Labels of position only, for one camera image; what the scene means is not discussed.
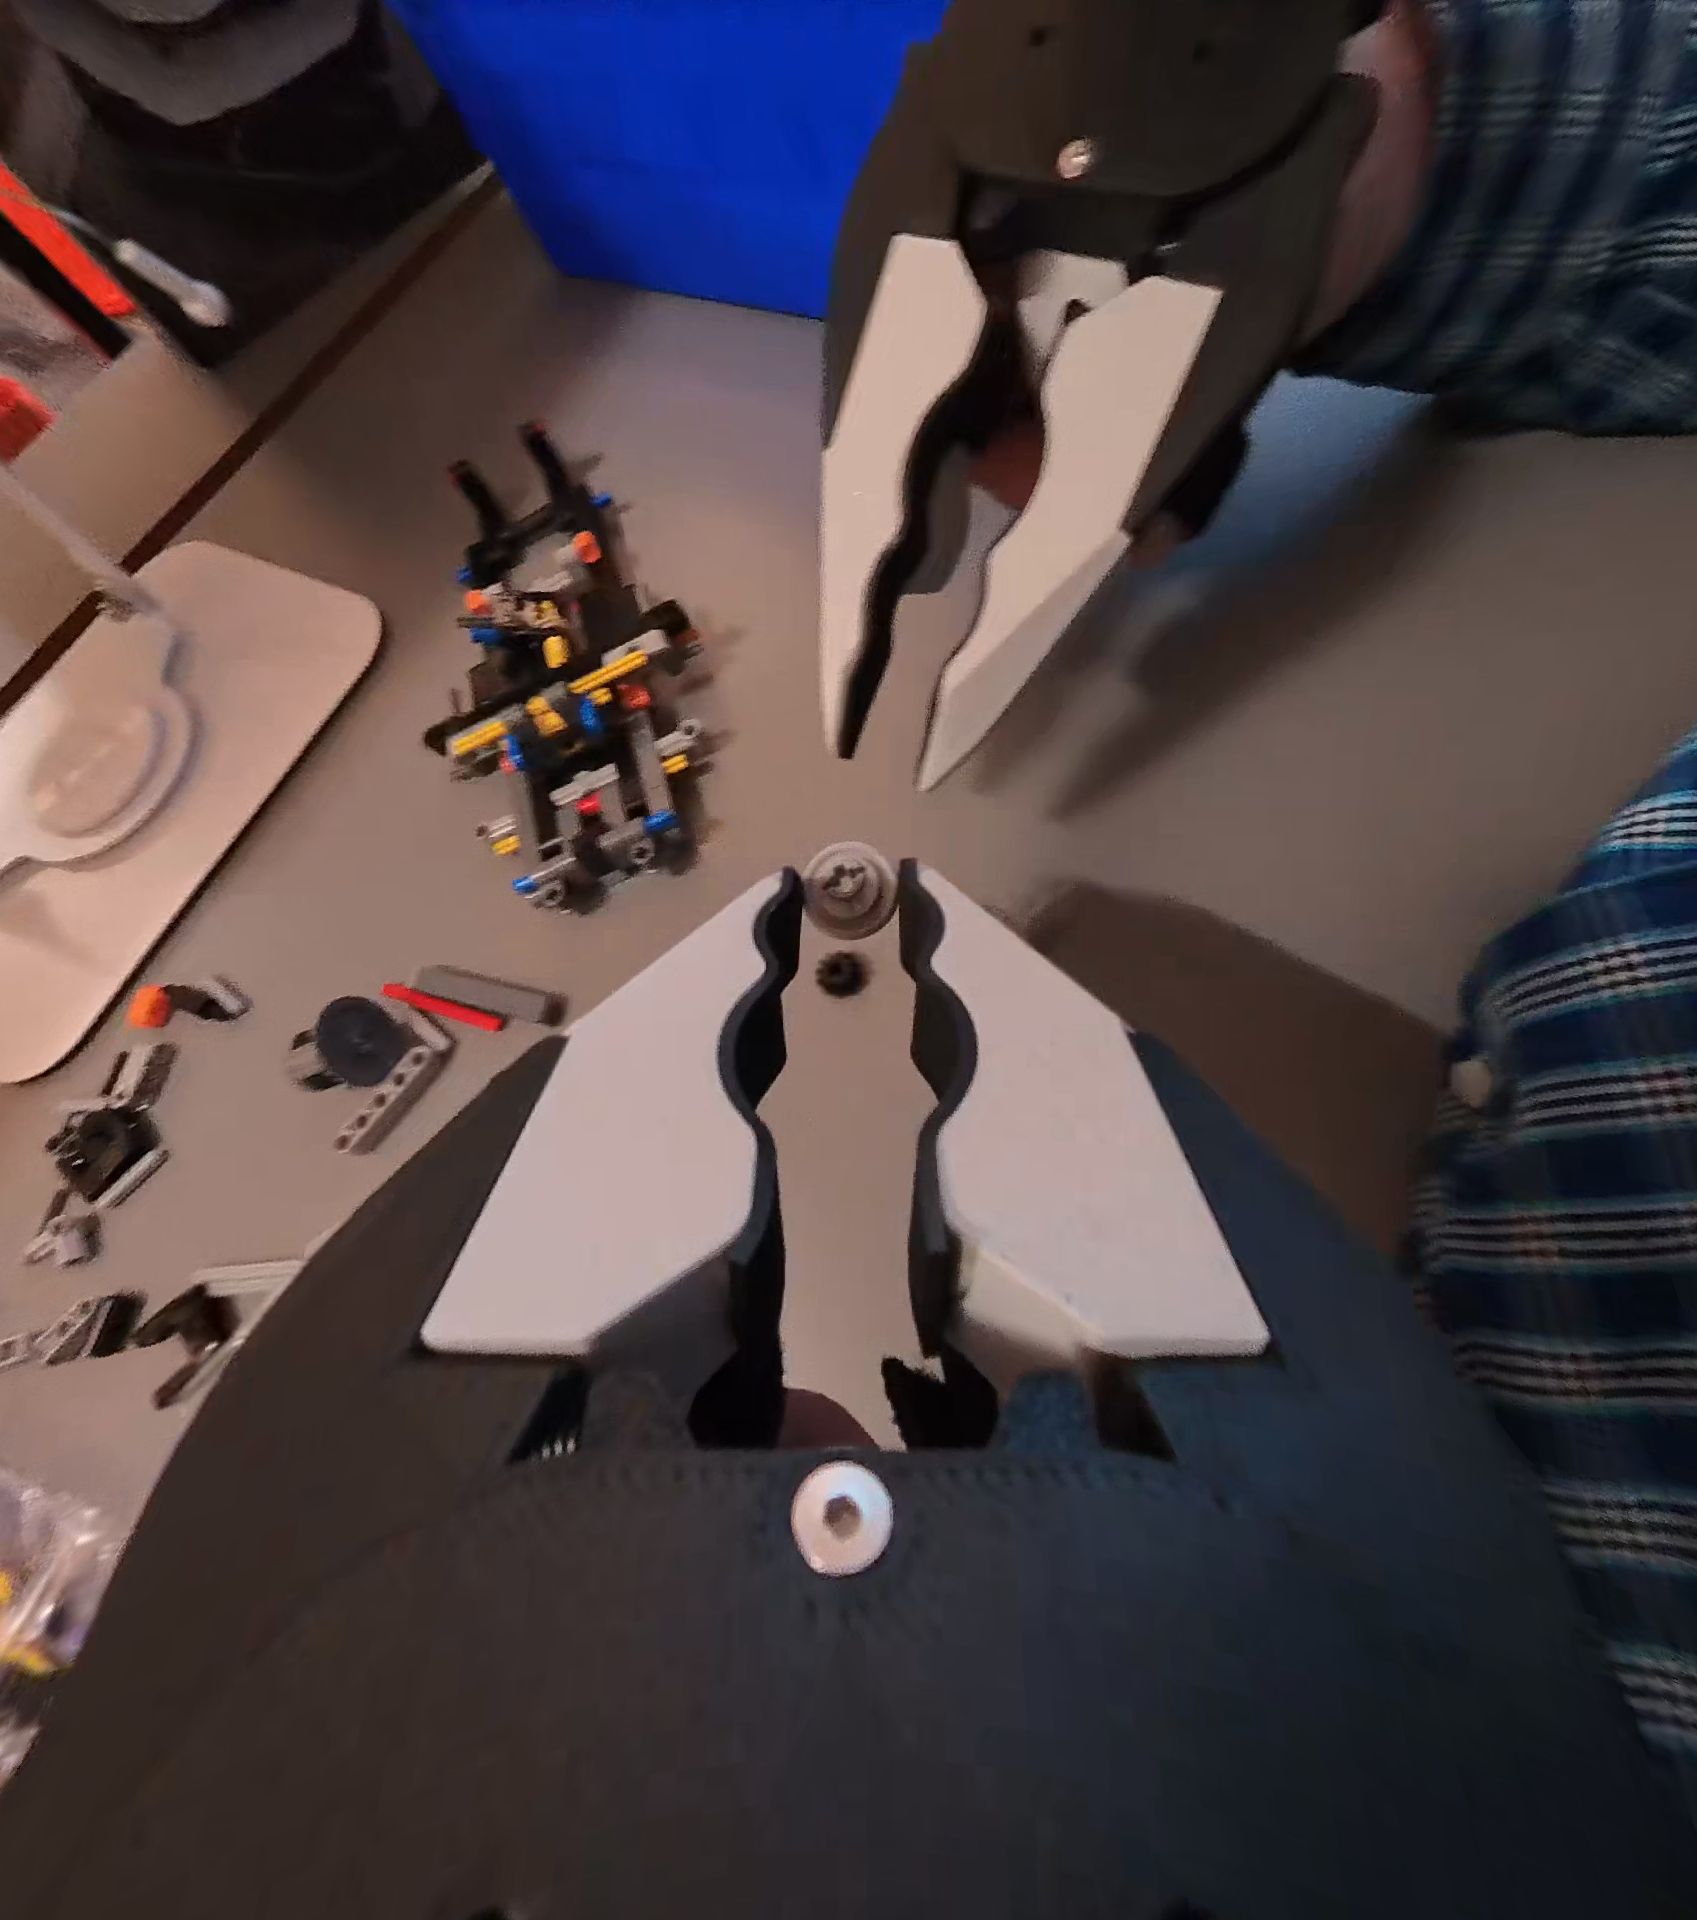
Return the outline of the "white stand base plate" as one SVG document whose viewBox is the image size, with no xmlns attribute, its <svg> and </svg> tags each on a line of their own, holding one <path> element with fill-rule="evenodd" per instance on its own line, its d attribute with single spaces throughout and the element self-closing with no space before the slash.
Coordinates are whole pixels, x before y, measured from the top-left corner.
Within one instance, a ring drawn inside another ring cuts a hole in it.
<svg viewBox="0 0 1697 1920">
<path fill-rule="evenodd" d="M 351 588 L 189 541 L 0 719 L 0 1086 L 131 988 L 381 653 Z"/>
</svg>

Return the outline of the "red toy axle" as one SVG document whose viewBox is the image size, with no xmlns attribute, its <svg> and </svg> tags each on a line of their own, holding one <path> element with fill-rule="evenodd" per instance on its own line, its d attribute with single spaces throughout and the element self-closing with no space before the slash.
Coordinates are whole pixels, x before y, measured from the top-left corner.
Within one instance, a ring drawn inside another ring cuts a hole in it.
<svg viewBox="0 0 1697 1920">
<path fill-rule="evenodd" d="M 433 1028 L 454 1027 L 477 1035 L 498 1036 L 509 1024 L 505 1015 L 494 1015 L 457 999 L 437 997 L 397 981 L 386 981 L 381 987 L 381 999 L 400 1008 L 407 1017 L 430 1023 Z"/>
</svg>

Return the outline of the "black toy wheel disc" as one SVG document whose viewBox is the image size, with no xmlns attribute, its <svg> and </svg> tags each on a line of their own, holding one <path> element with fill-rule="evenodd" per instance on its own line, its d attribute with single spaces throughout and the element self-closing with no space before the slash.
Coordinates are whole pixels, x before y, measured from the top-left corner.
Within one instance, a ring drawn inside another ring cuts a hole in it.
<svg viewBox="0 0 1697 1920">
<path fill-rule="evenodd" d="M 377 1090 L 411 1046 L 411 1028 L 381 999 L 339 997 L 291 1041 L 285 1070 L 305 1092 Z"/>
</svg>

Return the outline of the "blue plastic bin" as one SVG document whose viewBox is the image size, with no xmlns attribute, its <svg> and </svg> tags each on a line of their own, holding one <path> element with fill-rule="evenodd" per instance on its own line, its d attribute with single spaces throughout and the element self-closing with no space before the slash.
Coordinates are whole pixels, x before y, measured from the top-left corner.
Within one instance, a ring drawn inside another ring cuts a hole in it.
<svg viewBox="0 0 1697 1920">
<path fill-rule="evenodd" d="M 552 266 L 801 320 L 942 2 L 403 2 Z"/>
</svg>

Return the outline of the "toy car chassis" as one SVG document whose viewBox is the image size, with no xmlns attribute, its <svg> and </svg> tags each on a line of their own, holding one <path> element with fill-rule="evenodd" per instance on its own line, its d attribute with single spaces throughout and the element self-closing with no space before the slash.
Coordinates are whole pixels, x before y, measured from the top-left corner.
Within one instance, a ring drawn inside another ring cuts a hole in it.
<svg viewBox="0 0 1697 1920">
<path fill-rule="evenodd" d="M 686 794 L 709 736 L 668 683 L 697 665 L 700 636 L 626 572 L 617 500 L 543 423 L 518 438 L 543 490 L 528 510 L 509 510 L 473 462 L 451 468 L 477 522 L 457 572 L 475 660 L 423 744 L 458 785 L 505 785 L 507 809 L 477 835 L 510 865 L 510 892 L 589 914 L 695 852 Z"/>
</svg>

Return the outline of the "dark toy set box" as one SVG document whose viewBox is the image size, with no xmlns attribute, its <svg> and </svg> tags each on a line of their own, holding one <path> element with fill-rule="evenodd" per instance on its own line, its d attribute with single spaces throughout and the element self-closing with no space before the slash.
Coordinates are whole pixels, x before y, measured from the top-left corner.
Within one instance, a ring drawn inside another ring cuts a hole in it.
<svg viewBox="0 0 1697 1920">
<path fill-rule="evenodd" d="M 20 2 L 0 152 L 40 196 L 231 296 L 226 330 L 132 291 L 195 364 L 266 336 L 475 177 L 457 109 L 381 2 Z"/>
</svg>

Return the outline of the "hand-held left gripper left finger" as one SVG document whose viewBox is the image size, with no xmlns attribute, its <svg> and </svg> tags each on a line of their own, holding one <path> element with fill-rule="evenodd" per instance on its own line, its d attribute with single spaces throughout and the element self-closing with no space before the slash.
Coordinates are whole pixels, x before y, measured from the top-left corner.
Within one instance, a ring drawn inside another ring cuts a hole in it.
<svg viewBox="0 0 1697 1920">
<path fill-rule="evenodd" d="M 785 1230 L 762 1116 L 804 891 L 779 869 L 581 1019 L 420 1329 L 460 1359 L 779 1348 Z"/>
</svg>

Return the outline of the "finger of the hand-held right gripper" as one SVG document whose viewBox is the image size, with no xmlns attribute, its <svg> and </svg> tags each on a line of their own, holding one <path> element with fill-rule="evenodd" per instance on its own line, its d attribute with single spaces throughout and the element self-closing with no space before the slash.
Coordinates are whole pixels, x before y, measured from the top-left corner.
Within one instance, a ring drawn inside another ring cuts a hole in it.
<svg viewBox="0 0 1697 1920">
<path fill-rule="evenodd" d="M 1042 467 L 988 553 L 979 612 L 942 673 L 919 791 L 979 750 L 1130 551 L 1128 518 L 1220 301 L 1149 277 L 1057 336 L 1039 392 Z"/>
<path fill-rule="evenodd" d="M 956 570 L 970 467 L 956 432 L 987 328 L 954 238 L 892 238 L 820 455 L 820 714 L 841 760 L 858 753 L 900 602 Z"/>
</svg>

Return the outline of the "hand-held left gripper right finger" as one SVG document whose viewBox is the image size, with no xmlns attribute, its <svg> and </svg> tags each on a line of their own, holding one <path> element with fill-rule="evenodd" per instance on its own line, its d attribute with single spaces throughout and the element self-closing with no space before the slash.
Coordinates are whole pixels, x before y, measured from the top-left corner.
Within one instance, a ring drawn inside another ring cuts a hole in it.
<svg viewBox="0 0 1697 1920">
<path fill-rule="evenodd" d="M 939 871 L 899 875 L 926 1356 L 1261 1356 L 1270 1333 L 1139 1036 Z"/>
</svg>

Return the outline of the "black toy bracket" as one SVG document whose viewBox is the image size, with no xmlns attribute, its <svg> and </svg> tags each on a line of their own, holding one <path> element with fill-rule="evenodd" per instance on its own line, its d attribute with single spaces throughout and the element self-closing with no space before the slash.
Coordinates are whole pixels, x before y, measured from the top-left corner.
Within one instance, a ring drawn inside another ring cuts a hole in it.
<svg viewBox="0 0 1697 1920">
<path fill-rule="evenodd" d="M 179 1343 L 184 1359 L 153 1392 L 151 1405 L 164 1412 L 203 1388 L 226 1356 L 238 1333 L 236 1304 L 204 1285 L 192 1285 L 151 1312 L 132 1333 L 131 1348 L 149 1353 Z"/>
</svg>

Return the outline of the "dark grey flat toy beam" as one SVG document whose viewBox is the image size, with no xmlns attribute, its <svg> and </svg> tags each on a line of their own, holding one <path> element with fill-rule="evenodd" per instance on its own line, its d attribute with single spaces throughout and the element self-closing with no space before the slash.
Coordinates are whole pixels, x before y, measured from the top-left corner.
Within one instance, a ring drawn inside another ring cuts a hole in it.
<svg viewBox="0 0 1697 1920">
<path fill-rule="evenodd" d="M 413 975 L 411 988 L 439 1002 L 453 1002 L 501 1023 L 559 1028 L 568 1015 L 567 997 L 518 981 L 428 964 Z"/>
</svg>

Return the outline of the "cluster of small dark parts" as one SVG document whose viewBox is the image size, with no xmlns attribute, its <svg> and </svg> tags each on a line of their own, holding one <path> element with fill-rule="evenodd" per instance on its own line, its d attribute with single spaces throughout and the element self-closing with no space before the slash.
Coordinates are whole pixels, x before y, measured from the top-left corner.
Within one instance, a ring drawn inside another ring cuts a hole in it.
<svg viewBox="0 0 1697 1920">
<path fill-rule="evenodd" d="M 95 1213 L 143 1188 L 168 1160 L 145 1106 L 88 1106 L 64 1119 L 45 1154 L 71 1196 Z"/>
</svg>

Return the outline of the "person's plaid shirt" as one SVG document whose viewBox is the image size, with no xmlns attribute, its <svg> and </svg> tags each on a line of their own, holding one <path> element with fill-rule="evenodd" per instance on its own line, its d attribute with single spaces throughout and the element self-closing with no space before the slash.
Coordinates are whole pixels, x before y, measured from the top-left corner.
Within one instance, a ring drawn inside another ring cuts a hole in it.
<svg viewBox="0 0 1697 1920">
<path fill-rule="evenodd" d="M 1409 1269 L 1697 1824 L 1697 726 L 1465 978 Z"/>
</svg>

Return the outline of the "light grey holed toy beam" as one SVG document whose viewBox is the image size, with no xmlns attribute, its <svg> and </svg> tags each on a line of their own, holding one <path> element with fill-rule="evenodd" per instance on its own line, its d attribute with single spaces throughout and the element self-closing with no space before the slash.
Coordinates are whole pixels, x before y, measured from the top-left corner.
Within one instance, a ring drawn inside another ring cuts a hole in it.
<svg viewBox="0 0 1697 1920">
<path fill-rule="evenodd" d="M 360 1158 L 381 1148 L 417 1102 L 434 1086 L 454 1058 L 454 1045 L 445 1036 L 419 1036 L 397 1060 L 382 1085 L 365 1106 L 335 1135 L 332 1153 Z"/>
</svg>

